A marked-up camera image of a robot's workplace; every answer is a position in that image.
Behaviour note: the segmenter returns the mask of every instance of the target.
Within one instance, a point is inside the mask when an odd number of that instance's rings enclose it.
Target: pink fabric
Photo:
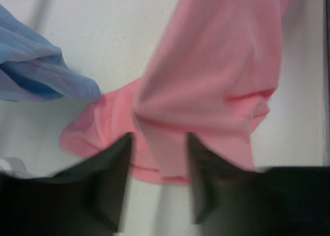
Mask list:
[[[289,1],[179,0],[145,75],[89,105],[60,146],[88,157],[133,131],[133,174],[184,183],[189,131],[253,168],[250,134],[277,88]]]

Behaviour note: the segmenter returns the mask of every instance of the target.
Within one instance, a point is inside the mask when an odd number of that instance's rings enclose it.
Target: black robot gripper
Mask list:
[[[194,222],[202,236],[330,235],[330,168],[245,171],[188,135]]]
[[[111,236],[118,232],[132,136],[52,177],[0,174],[0,235]]]

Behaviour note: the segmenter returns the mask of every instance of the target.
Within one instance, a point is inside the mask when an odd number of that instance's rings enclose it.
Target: white background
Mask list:
[[[70,68],[96,80],[103,92],[139,77],[177,0],[0,0],[23,23],[62,48]],[[328,150],[324,0],[294,0],[283,20],[283,65],[272,111],[253,133],[257,166],[321,165]],[[45,175],[78,158],[58,137],[85,102],[0,102],[0,156],[17,156]],[[125,236],[196,235],[187,187],[132,179],[123,220]]]

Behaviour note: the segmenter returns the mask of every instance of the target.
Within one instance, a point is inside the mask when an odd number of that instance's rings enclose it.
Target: crumpled cloth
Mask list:
[[[0,5],[0,99],[42,102],[63,96],[99,100],[92,79],[71,71],[61,49]]]
[[[144,76],[103,95],[62,132],[88,157],[136,133],[133,175],[187,182],[185,135],[253,169],[250,135],[269,112],[290,0],[179,0]]]

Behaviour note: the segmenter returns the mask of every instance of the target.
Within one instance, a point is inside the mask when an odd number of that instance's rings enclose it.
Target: white table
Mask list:
[[[60,46],[69,67],[95,79],[103,92],[139,77],[177,0],[50,0],[38,31]],[[38,0],[0,0],[22,22],[35,23]],[[294,0],[284,18],[280,88],[271,113],[253,134],[262,165],[322,165],[328,154],[323,0]],[[45,175],[78,158],[58,147],[63,127],[84,102],[0,102],[0,155],[17,156]],[[132,179],[122,235],[197,235],[187,187]]]

